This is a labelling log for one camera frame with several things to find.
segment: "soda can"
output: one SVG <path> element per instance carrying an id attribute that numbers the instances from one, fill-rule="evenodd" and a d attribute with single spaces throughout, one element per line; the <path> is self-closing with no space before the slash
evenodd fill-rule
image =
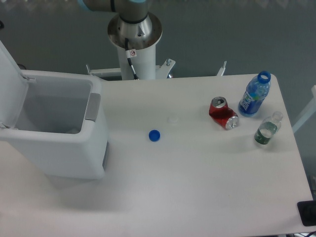
<path id="1" fill-rule="evenodd" d="M 238 115 L 228 107 L 227 100 L 218 96 L 212 99 L 209 115 L 224 129 L 230 130 L 238 125 Z"/>

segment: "gray floor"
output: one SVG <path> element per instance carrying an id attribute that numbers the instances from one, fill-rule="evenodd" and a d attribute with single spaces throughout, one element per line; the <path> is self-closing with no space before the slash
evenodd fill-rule
<path id="1" fill-rule="evenodd" d="M 316 84 L 316 1 L 155 0 L 163 25 L 157 64 L 176 60 L 175 77 L 268 70 L 278 78 L 291 121 L 311 100 Z M 114 13 L 87 12 L 76 0 L 0 1 L 0 40 L 31 70 L 85 74 L 119 67 L 107 38 Z M 316 174 L 316 116 L 296 134 L 307 174 Z"/>

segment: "cable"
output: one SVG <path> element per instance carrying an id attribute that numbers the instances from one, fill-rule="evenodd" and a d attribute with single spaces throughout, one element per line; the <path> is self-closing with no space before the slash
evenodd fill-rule
<path id="1" fill-rule="evenodd" d="M 125 38 L 125 51 L 128 51 L 128 38 Z M 132 73 L 133 73 L 133 76 L 134 76 L 134 80 L 139 80 L 138 76 L 136 75 L 134 66 L 133 66 L 133 64 L 132 64 L 132 60 L 131 60 L 130 57 L 128 57 L 128 56 L 127 56 L 127 61 L 128 61 L 128 64 L 129 64 L 130 68 L 132 69 Z"/>
<path id="2" fill-rule="evenodd" d="M 4 28 L 4 23 L 0 21 L 0 30 Z"/>
<path id="3" fill-rule="evenodd" d="M 306 235 L 305 237 L 310 237 L 310 236 L 312 236 L 313 234 L 315 234 L 316 233 L 316 231 L 314 231 L 314 232 L 310 232 L 308 235 Z"/>
<path id="4" fill-rule="evenodd" d="M 111 0 L 111 11 L 112 11 L 112 12 L 116 12 L 116 11 L 115 11 L 114 0 Z"/>
<path id="5" fill-rule="evenodd" d="M 19 66 L 20 69 L 26 70 L 26 67 L 23 64 L 17 63 L 17 65 Z"/>

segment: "can lid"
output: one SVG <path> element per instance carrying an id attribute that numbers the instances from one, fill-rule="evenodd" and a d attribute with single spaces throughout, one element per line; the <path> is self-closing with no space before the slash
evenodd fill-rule
<path id="1" fill-rule="evenodd" d="M 258 81 L 262 84 L 266 84 L 271 80 L 271 74 L 267 71 L 262 71 L 258 74 Z"/>
<path id="2" fill-rule="evenodd" d="M 237 127 L 238 121 L 239 121 L 238 115 L 232 116 L 231 118 L 229 118 L 225 126 L 226 130 L 230 130 L 230 129 L 233 129 L 234 127 Z"/>
<path id="3" fill-rule="evenodd" d="M 148 135 L 152 142 L 156 142 L 160 139 L 160 132 L 158 130 L 151 130 Z"/>
<path id="4" fill-rule="evenodd" d="M 218 96 L 218 97 L 215 97 L 214 99 L 212 99 L 211 104 L 212 104 L 212 106 L 214 106 L 216 108 L 221 108 L 227 104 L 227 100 L 222 96 Z"/>

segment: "black object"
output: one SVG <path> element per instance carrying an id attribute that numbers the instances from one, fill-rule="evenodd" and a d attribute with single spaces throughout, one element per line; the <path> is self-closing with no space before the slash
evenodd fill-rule
<path id="1" fill-rule="evenodd" d="M 311 233 L 309 233 L 308 235 L 306 235 L 305 237 L 310 237 L 310 236 L 312 236 L 312 235 L 315 234 L 315 233 L 316 233 L 316 231 L 311 232 Z"/>
<path id="2" fill-rule="evenodd" d="M 109 143 L 107 142 L 107 147 L 105 148 L 105 153 L 104 153 L 103 162 L 102 162 L 102 167 L 104 169 L 105 169 L 105 166 L 107 164 L 108 154 L 109 154 Z"/>
<path id="3" fill-rule="evenodd" d="M 111 11 L 112 11 L 112 12 L 116 12 L 116 11 L 115 11 L 114 0 L 111 0 L 110 3 L 111 3 Z"/>
<path id="4" fill-rule="evenodd" d="M 148 16 L 148 14 L 146 16 L 144 16 L 144 18 L 142 18 L 138 21 L 129 21 L 129 20 L 124 19 L 122 16 L 119 16 L 119 17 L 120 17 L 120 19 L 122 19 L 122 21 L 125 21 L 128 24 L 138 24 L 138 23 L 141 23 L 142 21 L 144 21 L 147 18 L 147 16 Z"/>
<path id="5" fill-rule="evenodd" d="M 125 50 L 128 51 L 128 38 L 125 38 Z M 132 60 L 130 58 L 127 58 L 127 61 L 128 61 L 128 64 L 132 70 L 132 73 L 133 73 L 133 76 L 134 76 L 134 80 L 138 80 L 138 76 L 135 72 L 135 69 L 133 67 L 133 64 L 132 64 Z"/>
<path id="6" fill-rule="evenodd" d="M 19 66 L 19 68 L 20 68 L 20 69 L 22 69 L 22 70 L 23 70 L 23 69 L 24 69 L 24 70 L 26 70 L 26 67 L 25 67 L 23 64 L 18 63 L 17 65 Z"/>
<path id="7" fill-rule="evenodd" d="M 316 201 L 300 201 L 297 203 L 304 226 L 316 226 Z"/>

